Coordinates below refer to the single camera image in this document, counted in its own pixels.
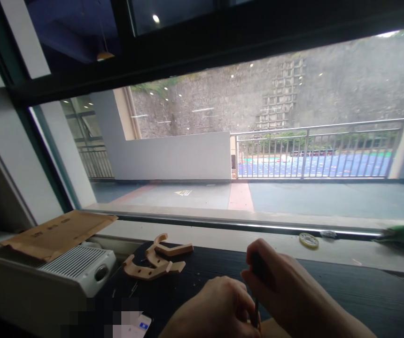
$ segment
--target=hand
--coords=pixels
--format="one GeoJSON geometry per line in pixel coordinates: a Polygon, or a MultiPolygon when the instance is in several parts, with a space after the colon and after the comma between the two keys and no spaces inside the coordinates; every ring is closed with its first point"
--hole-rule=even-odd
{"type": "Polygon", "coordinates": [[[293,338],[375,337],[346,312],[293,257],[277,253],[263,239],[248,246],[246,262],[258,252],[266,263],[264,280],[251,270],[241,273],[252,294],[293,338]]]}
{"type": "Polygon", "coordinates": [[[159,338],[260,338],[247,323],[254,309],[243,283],[216,277],[174,313],[159,338]]]}

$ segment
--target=white wall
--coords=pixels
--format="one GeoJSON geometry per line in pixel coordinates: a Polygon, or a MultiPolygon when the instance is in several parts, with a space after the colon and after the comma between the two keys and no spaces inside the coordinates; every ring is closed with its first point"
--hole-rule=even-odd
{"type": "Polygon", "coordinates": [[[31,223],[20,226],[34,226],[59,216],[62,209],[3,87],[0,77],[0,162],[6,172],[0,180],[13,187],[18,202],[28,210],[29,215],[21,221],[31,219],[31,223]]]}
{"type": "Polygon", "coordinates": [[[113,91],[91,99],[115,179],[231,179],[230,132],[127,141],[113,91]]]}
{"type": "MultiPolygon", "coordinates": [[[[50,74],[47,60],[42,52],[25,1],[1,0],[0,3],[31,78],[50,74]]],[[[54,139],[56,149],[61,157],[63,171],[65,172],[61,172],[60,174],[61,176],[67,176],[71,187],[66,188],[72,189],[77,199],[73,201],[75,206],[77,208],[86,207],[95,203],[91,184],[78,154],[61,105],[59,102],[49,102],[42,104],[41,109],[48,129],[54,139]]]]}

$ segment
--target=balcony floor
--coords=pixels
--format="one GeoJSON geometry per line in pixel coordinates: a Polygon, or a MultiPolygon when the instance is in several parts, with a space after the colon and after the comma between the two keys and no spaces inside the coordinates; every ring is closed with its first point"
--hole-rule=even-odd
{"type": "Polygon", "coordinates": [[[93,183],[98,203],[404,220],[404,184],[93,183]]]}

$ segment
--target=red stripe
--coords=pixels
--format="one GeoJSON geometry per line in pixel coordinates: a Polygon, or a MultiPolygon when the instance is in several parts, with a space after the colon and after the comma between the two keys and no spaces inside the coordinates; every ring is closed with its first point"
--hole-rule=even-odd
{"type": "Polygon", "coordinates": [[[144,194],[145,192],[148,192],[149,190],[152,190],[155,188],[157,184],[147,184],[142,186],[141,188],[138,188],[132,192],[129,192],[128,194],[125,194],[122,197],[119,197],[117,200],[112,201],[112,204],[127,204],[130,200],[137,198],[138,196],[144,194]]]}
{"type": "Polygon", "coordinates": [[[230,185],[229,210],[254,211],[248,183],[232,183],[230,185]]]}

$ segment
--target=smartphone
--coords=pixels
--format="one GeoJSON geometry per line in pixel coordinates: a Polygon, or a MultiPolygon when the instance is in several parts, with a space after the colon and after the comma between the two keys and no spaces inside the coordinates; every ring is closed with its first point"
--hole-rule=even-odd
{"type": "Polygon", "coordinates": [[[123,330],[125,335],[122,338],[144,338],[147,330],[152,324],[152,317],[142,313],[139,315],[136,322],[132,325],[128,325],[126,330],[123,330]]]}

